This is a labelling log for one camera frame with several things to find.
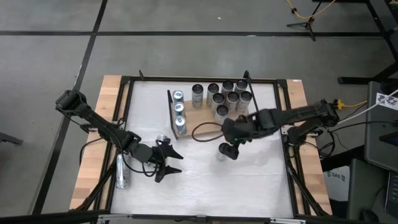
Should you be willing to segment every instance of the gray floor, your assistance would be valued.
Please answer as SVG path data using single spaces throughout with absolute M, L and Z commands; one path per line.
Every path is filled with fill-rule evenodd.
M 0 0 L 0 30 L 91 31 L 100 0 Z M 295 2 L 300 14 L 315 8 Z M 102 31 L 212 30 L 296 32 L 301 21 L 281 0 L 109 0 Z M 313 24 L 317 32 L 376 32 L 367 7 L 334 4 Z M 61 116 L 55 100 L 73 86 L 89 37 L 0 36 L 0 131 L 24 140 L 0 144 L 0 216 L 30 212 Z M 338 76 L 371 77 L 393 62 L 381 38 L 309 37 L 97 37 L 81 91 L 95 107 L 103 75 L 293 78 L 304 82 L 309 103 L 366 99 L 366 86 L 342 86 Z M 344 110 L 344 117 L 352 110 Z M 352 123 L 363 120 L 358 118 Z M 363 142 L 364 126 L 339 132 L 347 147 Z M 68 130 L 44 212 L 68 210 L 86 134 Z M 318 145 L 329 141 L 322 136 Z M 338 145 L 336 153 L 344 149 Z

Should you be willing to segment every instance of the sticker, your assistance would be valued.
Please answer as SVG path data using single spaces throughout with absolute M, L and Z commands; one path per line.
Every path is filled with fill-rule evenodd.
M 376 95 L 376 103 L 384 100 L 379 103 L 380 106 L 385 106 L 394 110 L 398 110 L 398 98 L 393 96 L 384 95 L 381 93 L 377 93 Z

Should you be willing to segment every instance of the tripod stand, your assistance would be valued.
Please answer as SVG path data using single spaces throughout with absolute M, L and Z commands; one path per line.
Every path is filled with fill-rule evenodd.
M 321 6 L 321 3 L 322 3 L 322 2 L 319 2 L 319 3 L 318 3 L 317 7 L 315 8 L 315 10 L 314 10 L 313 13 L 311 14 L 311 16 L 313 16 L 313 15 L 317 12 L 319 6 Z M 292 9 L 292 13 L 295 13 L 296 11 L 297 11 L 296 8 L 293 8 L 293 9 Z M 306 28 L 308 31 L 310 31 L 310 37 L 311 37 L 311 39 L 312 39 L 313 41 L 316 41 L 316 40 L 315 40 L 315 36 L 314 36 L 314 34 L 313 34 L 313 31 L 312 31 L 312 27 L 311 27 L 311 23 L 312 23 L 313 21 L 314 21 L 314 18 L 313 18 L 313 17 L 310 17 L 310 18 L 308 19 L 307 22 L 298 22 L 298 23 L 293 23 L 293 24 L 287 24 L 286 26 L 287 26 L 287 27 L 302 26 L 302 27 Z

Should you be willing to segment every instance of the wooden tray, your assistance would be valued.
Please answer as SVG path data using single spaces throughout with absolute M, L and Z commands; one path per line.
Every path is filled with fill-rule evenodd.
M 192 106 L 191 100 L 185 101 L 184 105 L 185 105 L 187 134 L 182 136 L 179 135 L 178 132 L 176 131 L 175 133 L 178 137 L 187 137 L 187 136 L 191 137 L 193 129 L 197 127 L 199 124 L 202 124 L 204 122 L 215 122 L 214 113 L 212 112 L 211 108 L 207 107 L 205 98 L 203 99 L 203 104 L 199 109 L 196 109 Z M 171 108 L 174 109 L 174 103 L 171 103 Z M 172 110 L 172 116 L 173 116 L 174 130 L 177 130 L 174 122 L 176 119 L 174 110 Z M 238 116 L 239 114 L 236 111 L 228 113 L 228 117 L 231 119 L 236 119 L 238 118 Z M 216 133 L 216 132 L 221 132 L 220 126 L 214 124 L 205 124 L 195 131 L 195 136 L 201 134 Z

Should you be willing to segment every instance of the wooden board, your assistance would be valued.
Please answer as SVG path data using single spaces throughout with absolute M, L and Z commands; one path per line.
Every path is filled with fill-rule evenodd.
M 120 79 L 121 76 L 105 75 L 99 93 L 95 111 L 108 121 L 111 121 L 113 116 Z M 287 84 L 289 88 L 289 98 L 292 108 L 307 105 L 307 100 L 305 98 L 304 88 L 301 80 L 287 80 Z M 282 105 L 285 106 L 284 95 L 281 88 L 280 100 L 282 102 Z M 125 102 L 125 96 L 123 96 L 120 114 L 123 113 L 123 105 L 125 104 Z M 88 135 L 87 141 L 91 141 L 98 137 L 98 133 L 90 133 Z M 314 138 L 307 138 L 307 141 L 316 144 Z M 94 186 L 98 183 L 101 166 L 103 163 L 105 147 L 105 141 L 98 141 L 94 144 L 87 146 L 87 148 L 85 149 L 70 208 L 76 208 L 77 206 L 79 206 L 90 194 Z M 303 145 L 300 148 L 300 155 L 306 186 L 308 187 L 311 194 L 314 196 L 315 200 L 322 206 L 322 208 L 326 212 L 331 214 L 331 207 L 329 203 L 328 193 L 326 191 L 326 185 L 323 178 L 323 172 L 319 160 L 318 151 L 312 146 Z M 106 196 L 107 192 L 107 189 L 105 189 L 103 191 L 103 196 Z M 304 214 L 302 198 L 297 186 L 295 186 L 295 192 L 299 213 Z M 105 200 L 106 197 L 103 197 L 100 208 L 104 208 Z
M 201 108 L 194 108 L 192 106 L 192 100 L 188 100 L 184 102 L 185 106 L 185 119 L 186 121 L 186 127 L 187 127 L 187 133 L 186 135 L 180 135 L 177 131 L 176 134 L 179 137 L 189 137 L 192 135 L 192 131 L 197 127 L 199 124 L 202 124 L 204 122 L 216 122 L 214 119 L 214 112 L 211 110 L 211 108 L 207 107 L 206 103 L 202 105 Z M 173 121 L 176 119 L 176 115 L 174 111 L 172 111 L 173 115 Z M 228 113 L 228 117 L 231 119 L 236 119 L 238 118 L 239 113 L 233 111 L 231 113 Z M 198 128 L 195 131 L 195 136 L 201 135 L 201 134 L 208 134 L 208 133 L 215 133 L 215 132 L 221 132 L 221 128 L 218 125 L 203 125 L 200 128 Z

